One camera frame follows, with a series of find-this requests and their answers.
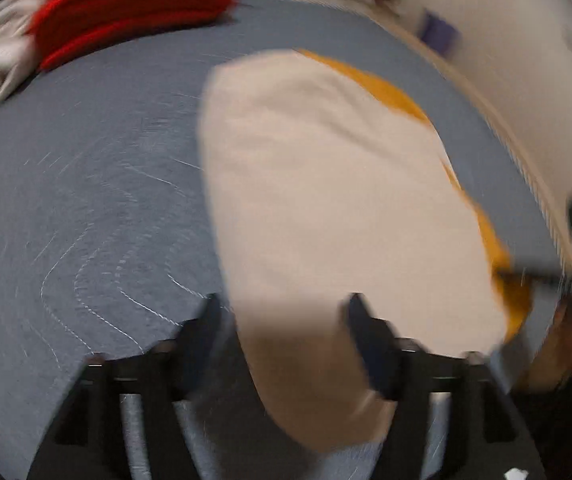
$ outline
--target red cushion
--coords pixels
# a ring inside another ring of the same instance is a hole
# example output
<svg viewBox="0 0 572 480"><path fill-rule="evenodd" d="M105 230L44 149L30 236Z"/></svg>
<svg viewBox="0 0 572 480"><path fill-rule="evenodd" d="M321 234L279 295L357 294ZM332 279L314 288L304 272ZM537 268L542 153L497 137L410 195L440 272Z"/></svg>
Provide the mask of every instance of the red cushion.
<svg viewBox="0 0 572 480"><path fill-rule="evenodd" d="M232 0L49 0L31 32L51 70L98 48L165 28L216 19Z"/></svg>

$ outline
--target orange fabric edge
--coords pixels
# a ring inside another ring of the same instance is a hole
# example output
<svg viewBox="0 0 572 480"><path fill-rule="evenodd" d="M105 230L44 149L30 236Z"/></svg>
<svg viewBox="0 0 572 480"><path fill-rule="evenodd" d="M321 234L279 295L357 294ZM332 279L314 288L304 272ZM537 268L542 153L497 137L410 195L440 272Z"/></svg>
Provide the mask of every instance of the orange fabric edge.
<svg viewBox="0 0 572 480"><path fill-rule="evenodd" d="M392 110L401 110L422 123L432 126L430 119L424 111L405 92L396 88L388 81L374 74L362 72L335 59L318 56L307 50L300 50L298 52L352 79L355 83L368 91L375 99L386 105L386 107ZM520 283L506 283L496 275L497 269L507 268L510 265L510 253L497 237L494 227L486 213L466 194L464 189L459 185L453 171L446 166L444 166L444 169L451 184L461 193L463 199L474 210L477 216L479 232L482 236L486 259L488 259L492 288L504 306L504 312L508 321L506 340L509 340L516 335L530 312L532 306L531 289L527 285L521 286Z"/></svg>

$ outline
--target gray mat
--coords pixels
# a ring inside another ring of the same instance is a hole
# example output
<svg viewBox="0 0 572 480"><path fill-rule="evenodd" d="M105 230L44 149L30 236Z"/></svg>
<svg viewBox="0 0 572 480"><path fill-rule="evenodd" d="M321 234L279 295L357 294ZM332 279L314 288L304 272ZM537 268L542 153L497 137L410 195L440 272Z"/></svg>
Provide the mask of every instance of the gray mat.
<svg viewBox="0 0 572 480"><path fill-rule="evenodd" d="M365 18L242 0L225 23L77 59L0 106L6 478L26 476L89 349L138 352L192 317L201 294L223 290L195 141L199 95L218 63L288 47L374 72L410 94L512 253L556 262L528 187L484 119L429 64ZM178 410L204 479L361 480L373 465L373 446L317 456L284 436L256 396L232 330L207 386ZM138 427L129 428L136 476L146 478Z"/></svg>

